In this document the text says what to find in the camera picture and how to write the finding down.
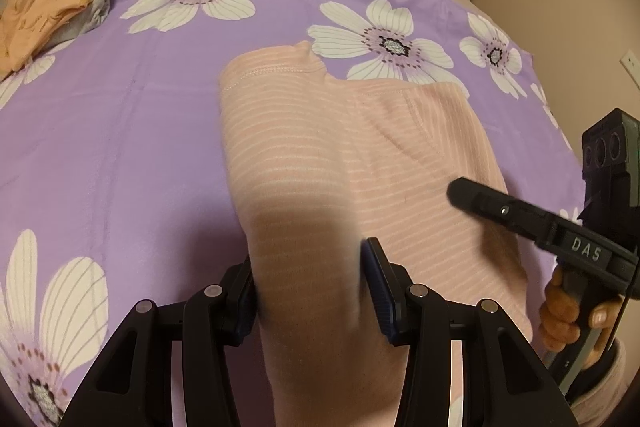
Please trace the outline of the person right hand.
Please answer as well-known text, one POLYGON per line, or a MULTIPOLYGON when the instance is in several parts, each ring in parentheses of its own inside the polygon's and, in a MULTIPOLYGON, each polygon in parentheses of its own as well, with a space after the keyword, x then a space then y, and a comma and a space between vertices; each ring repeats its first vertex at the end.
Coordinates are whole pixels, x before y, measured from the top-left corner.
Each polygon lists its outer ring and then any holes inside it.
MULTIPOLYGON (((616 297, 599 303, 591 311, 589 327, 597 329, 600 336, 586 358, 583 369, 590 369, 602 357, 622 303, 622 299, 616 297)), ((547 350, 560 352, 566 346, 576 343, 580 335, 578 315, 578 302, 564 291, 562 268, 555 265, 551 280, 544 288, 544 303, 539 309, 539 334, 547 350)))

